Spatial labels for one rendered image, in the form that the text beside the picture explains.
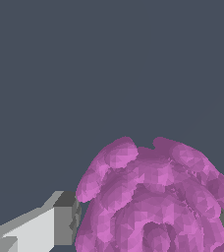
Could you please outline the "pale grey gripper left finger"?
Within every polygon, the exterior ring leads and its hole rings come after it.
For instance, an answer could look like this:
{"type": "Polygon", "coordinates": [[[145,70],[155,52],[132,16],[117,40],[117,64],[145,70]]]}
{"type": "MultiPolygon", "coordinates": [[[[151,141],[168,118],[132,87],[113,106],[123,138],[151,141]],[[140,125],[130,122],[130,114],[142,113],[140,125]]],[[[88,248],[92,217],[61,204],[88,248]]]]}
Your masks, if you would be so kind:
{"type": "Polygon", "coordinates": [[[72,245],[81,221],[76,193],[55,191],[43,204],[0,225],[0,252],[49,252],[72,245]]]}

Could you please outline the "purple lumpy toy figure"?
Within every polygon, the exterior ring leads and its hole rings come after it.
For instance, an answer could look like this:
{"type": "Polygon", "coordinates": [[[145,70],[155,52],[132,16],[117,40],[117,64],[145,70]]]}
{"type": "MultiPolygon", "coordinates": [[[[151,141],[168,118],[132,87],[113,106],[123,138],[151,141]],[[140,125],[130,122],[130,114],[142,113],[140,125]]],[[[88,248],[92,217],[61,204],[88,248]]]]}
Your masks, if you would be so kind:
{"type": "Polygon", "coordinates": [[[224,175],[182,143],[114,141],[93,159],[76,197],[88,205],[77,252],[224,252],[224,175]]]}

